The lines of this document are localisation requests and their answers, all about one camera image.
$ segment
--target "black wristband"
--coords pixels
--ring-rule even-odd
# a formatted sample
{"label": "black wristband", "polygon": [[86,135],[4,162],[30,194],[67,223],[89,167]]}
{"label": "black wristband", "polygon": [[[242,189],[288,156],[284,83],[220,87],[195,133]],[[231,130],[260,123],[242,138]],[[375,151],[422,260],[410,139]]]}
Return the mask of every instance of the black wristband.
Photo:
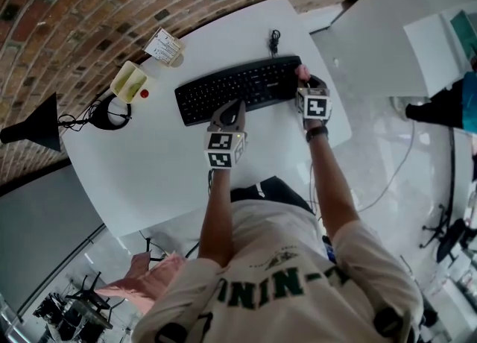
{"label": "black wristband", "polygon": [[320,127],[314,127],[306,132],[306,141],[310,143],[310,140],[322,134],[325,134],[326,138],[328,139],[328,128],[326,128],[325,125],[321,125]]}

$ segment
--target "white floor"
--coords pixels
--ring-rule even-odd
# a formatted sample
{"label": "white floor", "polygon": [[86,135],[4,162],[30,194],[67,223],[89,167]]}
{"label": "white floor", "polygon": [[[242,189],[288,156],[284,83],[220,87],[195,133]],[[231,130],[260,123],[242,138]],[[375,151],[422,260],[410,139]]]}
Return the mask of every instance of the white floor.
{"label": "white floor", "polygon": [[[325,58],[353,130],[351,140],[339,145],[334,152],[353,190],[357,209],[363,210],[382,194],[402,162],[412,140],[413,124],[401,120],[387,98],[367,98],[353,92],[346,72],[335,65],[333,47],[326,32],[315,34],[314,40]],[[309,163],[281,175],[307,200]],[[422,288],[429,287],[429,278],[435,273],[436,265],[434,245],[419,249],[419,244],[429,237],[421,227],[436,219],[439,204],[447,205],[449,185],[449,130],[415,123],[412,149],[388,191],[375,205],[360,212],[385,246],[406,260]],[[164,249],[185,254],[198,240],[202,219],[203,214],[191,213],[143,230],[143,233]],[[131,256],[144,250],[145,241],[139,233],[120,239],[105,233],[89,249],[87,257],[77,261],[72,276],[80,278],[88,272],[101,271],[101,279],[105,283],[112,282],[124,276]],[[159,255],[160,250],[153,247],[153,256]],[[115,327],[105,333],[104,341],[119,342],[125,330],[133,328],[139,318],[134,306],[124,302],[115,309],[112,319]]]}

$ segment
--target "white desk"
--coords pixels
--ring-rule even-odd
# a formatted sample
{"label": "white desk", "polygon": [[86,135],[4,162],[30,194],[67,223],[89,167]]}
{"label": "white desk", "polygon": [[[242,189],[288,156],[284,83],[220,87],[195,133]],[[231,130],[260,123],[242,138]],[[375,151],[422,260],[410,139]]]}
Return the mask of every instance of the white desk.
{"label": "white desk", "polygon": [[[208,124],[185,127],[174,90],[211,72],[269,57],[278,29],[279,56],[296,54],[331,90],[332,146],[351,137],[350,125],[320,53],[288,0],[269,0],[214,21],[182,38],[184,63],[143,63],[149,97],[132,104],[121,130],[87,125],[63,141],[83,187],[115,236],[123,236],[203,207],[207,172],[203,135]],[[248,147],[233,170],[233,187],[253,185],[310,158],[292,101],[247,113]]]}

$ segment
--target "chair leg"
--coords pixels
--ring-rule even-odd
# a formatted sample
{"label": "chair leg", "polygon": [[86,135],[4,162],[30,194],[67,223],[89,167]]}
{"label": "chair leg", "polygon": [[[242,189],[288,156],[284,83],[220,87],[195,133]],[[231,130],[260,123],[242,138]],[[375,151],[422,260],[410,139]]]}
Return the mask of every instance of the chair leg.
{"label": "chair leg", "polygon": [[439,218],[439,225],[437,227],[427,227],[423,225],[423,230],[427,230],[430,232],[434,232],[432,234],[432,237],[426,244],[419,244],[419,248],[425,249],[429,246],[429,244],[434,241],[435,239],[439,239],[439,237],[444,234],[444,228],[448,227],[448,223],[450,220],[450,217],[446,215],[446,208],[442,204],[439,204],[439,209],[440,209],[440,218]]}
{"label": "chair leg", "polygon": [[107,321],[108,321],[108,322],[111,321],[111,314],[113,313],[113,309],[115,309],[117,306],[119,306],[119,305],[120,305],[121,303],[123,303],[125,300],[126,300],[126,298],[123,299],[122,301],[118,302],[118,303],[115,304],[114,306],[111,306],[111,308],[110,308],[110,315],[109,315],[108,318],[107,318]]}
{"label": "chair leg", "polygon": [[89,290],[94,290],[95,289],[95,286],[96,286],[96,282],[98,282],[98,279],[99,279],[99,276],[101,275],[101,272],[99,271],[98,272],[98,275],[96,276],[95,280],[92,282],[92,285],[91,287],[89,288]]}
{"label": "chair leg", "polygon": [[87,275],[84,276],[83,283],[81,284],[81,290],[80,290],[80,292],[82,292],[83,289],[84,289],[84,283],[86,282],[87,277],[88,277]]}

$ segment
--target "cable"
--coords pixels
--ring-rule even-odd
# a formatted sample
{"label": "cable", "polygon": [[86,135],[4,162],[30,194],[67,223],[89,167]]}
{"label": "cable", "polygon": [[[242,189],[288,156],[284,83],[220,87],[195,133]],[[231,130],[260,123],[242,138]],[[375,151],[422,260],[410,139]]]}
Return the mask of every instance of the cable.
{"label": "cable", "polygon": [[278,54],[278,40],[280,39],[280,32],[275,29],[271,32],[270,40],[268,41],[268,48],[270,49],[271,57],[275,58]]}
{"label": "cable", "polygon": [[63,292],[61,293],[61,297],[64,296],[64,294],[68,295],[68,292],[69,292],[71,286],[72,286],[72,281],[70,280],[70,281],[68,282],[68,285],[66,286],[66,288],[65,288],[65,289],[63,290]]}
{"label": "cable", "polygon": [[[63,124],[61,126],[64,127],[64,128],[68,128],[69,130],[73,130],[74,132],[80,132],[83,129],[83,127],[86,124],[89,123],[89,120],[91,119],[92,114],[95,112],[95,110],[98,108],[98,106],[100,104],[101,104],[101,101],[99,99],[96,99],[94,102],[92,102],[90,104],[90,106],[86,109],[86,111],[84,112],[81,119],[76,119],[73,115],[65,113],[58,118],[58,123],[60,123],[62,121],[63,117],[69,117],[69,120],[64,120],[64,121],[65,122],[81,122],[80,127],[79,128],[74,128],[74,126],[76,126],[78,124],[76,124],[76,125],[65,125],[65,124]],[[123,113],[112,113],[110,111],[107,111],[107,113],[109,113],[111,115],[115,115],[115,116],[120,116],[123,119],[130,119],[130,117],[128,115],[123,114]]]}
{"label": "cable", "polygon": [[209,170],[209,178],[208,178],[209,188],[207,189],[209,195],[210,195],[210,189],[212,188],[212,173],[213,173],[213,172],[214,172],[213,169],[210,169],[210,170]]}
{"label": "cable", "polygon": [[[384,196],[385,193],[388,191],[388,189],[391,186],[394,178],[396,177],[399,170],[404,165],[405,161],[408,159],[409,154],[411,153],[412,145],[414,144],[414,135],[415,135],[415,124],[414,124],[414,121],[413,121],[412,122],[412,131],[411,131],[411,142],[409,143],[409,147],[408,147],[408,150],[406,151],[406,153],[404,155],[404,158],[402,159],[401,163],[397,166],[396,171],[394,171],[393,175],[391,176],[391,179],[388,181],[388,184],[382,190],[382,192],[378,196],[378,198],[375,201],[373,201],[371,204],[369,204],[368,206],[364,207],[363,209],[358,210],[357,211],[358,213],[364,212],[365,210],[368,210],[371,207],[374,207],[378,203],[378,201],[381,200],[382,196]],[[313,169],[313,163],[310,165],[310,184],[309,184],[309,197],[310,197],[310,199],[307,202],[310,203],[312,210],[313,210],[313,204],[317,207],[315,210],[313,210],[313,214],[316,214],[316,212],[318,211],[319,203],[318,203],[318,201],[315,200],[315,195],[317,193],[316,192],[316,184],[314,186],[313,195],[312,195],[312,169]]]}
{"label": "cable", "polygon": [[186,254],[186,258],[189,258],[192,253],[194,253],[195,249],[199,247],[199,243],[195,244],[194,247]]}
{"label": "cable", "polygon": [[[139,231],[139,233],[141,233],[141,236],[142,236],[143,239],[147,240],[147,239],[144,237],[144,234],[142,234],[142,231],[141,231],[141,230]],[[151,241],[149,241],[149,244],[154,245],[156,248],[159,248],[160,250],[162,250],[162,252],[163,252],[166,256],[168,256],[167,251],[165,251],[164,249],[162,249],[159,245],[156,245],[156,244],[154,244],[154,243],[151,242]]]}
{"label": "cable", "polygon": [[403,165],[403,164],[405,163],[405,161],[408,159],[409,153],[411,152],[412,145],[413,145],[413,143],[414,143],[414,132],[415,132],[415,126],[414,126],[414,121],[413,121],[413,122],[412,122],[411,142],[409,143],[408,150],[406,151],[406,153],[405,153],[405,155],[404,155],[404,159],[402,159],[402,162],[397,166],[396,171],[394,171],[393,175],[391,176],[391,179],[388,181],[388,184],[385,186],[385,188],[384,188],[383,191],[381,192],[381,195],[379,195],[378,198],[377,198],[375,201],[373,201],[371,204],[369,204],[367,207],[364,207],[363,209],[358,210],[358,211],[357,211],[358,213],[364,212],[365,210],[370,209],[371,207],[373,207],[374,205],[376,205],[379,200],[381,200],[382,196],[385,195],[385,193],[387,192],[387,190],[388,190],[389,187],[391,186],[391,183],[393,182],[394,178],[396,177],[397,172],[399,172],[399,170],[401,169],[402,165]]}

